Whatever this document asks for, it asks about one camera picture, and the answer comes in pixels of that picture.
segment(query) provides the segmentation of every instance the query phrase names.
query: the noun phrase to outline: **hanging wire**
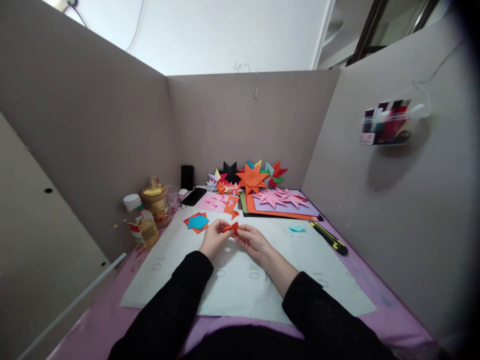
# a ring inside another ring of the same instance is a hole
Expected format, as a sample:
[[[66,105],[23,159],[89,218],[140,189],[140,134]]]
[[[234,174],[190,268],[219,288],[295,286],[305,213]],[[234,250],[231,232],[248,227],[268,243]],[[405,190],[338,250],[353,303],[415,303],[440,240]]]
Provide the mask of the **hanging wire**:
[[[256,68],[256,74],[255,74],[255,92],[253,93],[253,101],[256,103],[257,99],[259,98],[259,87],[257,85],[259,79],[259,68]]]
[[[438,67],[433,72],[433,74],[425,81],[418,81],[418,84],[426,84],[426,83],[430,82],[435,77],[435,75],[437,75],[437,73],[439,72],[439,70],[443,66],[443,64],[445,64],[445,62],[449,59],[449,57],[465,42],[466,39],[467,38],[464,37],[462,40],[460,40],[460,42],[447,54],[447,56],[445,56],[445,58],[440,63],[440,65],[438,65]],[[413,81],[413,85],[415,86],[416,89],[418,88],[415,81]]]
[[[83,25],[88,29],[89,27],[87,26],[87,24],[85,23],[84,19],[82,19],[82,17],[80,16],[80,13],[77,11],[77,9],[75,8],[77,5],[75,4],[75,6],[73,6],[72,4],[68,3],[68,6],[70,6],[75,12],[76,14],[78,15],[78,17],[80,18],[81,22],[83,23]]]
[[[144,12],[144,3],[145,3],[145,0],[141,0],[140,13],[138,14],[138,19],[136,21],[135,33],[133,34],[133,37],[131,38],[130,45],[128,45],[128,47],[125,49],[126,52],[128,52],[130,50],[130,48],[134,44],[135,39],[137,38],[137,34],[139,32],[140,18],[142,17],[142,13]]]

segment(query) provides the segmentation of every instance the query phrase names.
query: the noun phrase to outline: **black sweater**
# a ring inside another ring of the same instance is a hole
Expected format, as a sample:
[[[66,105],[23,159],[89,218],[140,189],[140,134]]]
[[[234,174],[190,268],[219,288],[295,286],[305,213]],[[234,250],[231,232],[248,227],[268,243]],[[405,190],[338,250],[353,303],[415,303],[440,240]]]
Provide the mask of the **black sweater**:
[[[108,359],[175,359],[189,334],[214,267],[188,254],[116,342]],[[232,326],[204,338],[184,359],[395,359],[375,333],[301,272],[282,304],[300,340],[262,326]]]

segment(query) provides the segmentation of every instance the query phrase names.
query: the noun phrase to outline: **yellow lid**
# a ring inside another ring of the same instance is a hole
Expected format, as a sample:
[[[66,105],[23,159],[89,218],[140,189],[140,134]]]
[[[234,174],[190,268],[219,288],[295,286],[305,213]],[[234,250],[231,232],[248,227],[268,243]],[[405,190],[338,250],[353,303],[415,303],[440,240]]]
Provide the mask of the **yellow lid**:
[[[145,196],[157,196],[162,194],[162,184],[159,182],[158,176],[150,177],[150,187],[143,190]]]

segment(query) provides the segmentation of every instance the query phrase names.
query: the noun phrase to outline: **smartphone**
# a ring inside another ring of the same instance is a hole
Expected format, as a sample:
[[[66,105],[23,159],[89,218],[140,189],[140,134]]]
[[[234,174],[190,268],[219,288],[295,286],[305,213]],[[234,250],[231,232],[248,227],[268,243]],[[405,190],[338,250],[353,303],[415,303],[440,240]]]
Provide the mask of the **smartphone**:
[[[203,195],[205,195],[206,192],[207,189],[197,187],[190,193],[190,195],[184,198],[181,203],[188,206],[194,206],[196,203],[199,202],[199,200],[202,198]]]

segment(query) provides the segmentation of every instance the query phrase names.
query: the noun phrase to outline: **black and yellow utility knife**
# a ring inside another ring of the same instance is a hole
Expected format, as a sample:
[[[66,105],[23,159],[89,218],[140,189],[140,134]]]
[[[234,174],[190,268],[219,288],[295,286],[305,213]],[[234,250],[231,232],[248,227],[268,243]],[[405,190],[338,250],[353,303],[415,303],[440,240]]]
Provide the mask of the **black and yellow utility knife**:
[[[336,250],[337,253],[343,256],[349,253],[349,249],[345,245],[343,245],[335,236],[325,230],[321,225],[313,221],[309,222],[311,227],[314,228],[316,232],[319,233],[333,249]]]

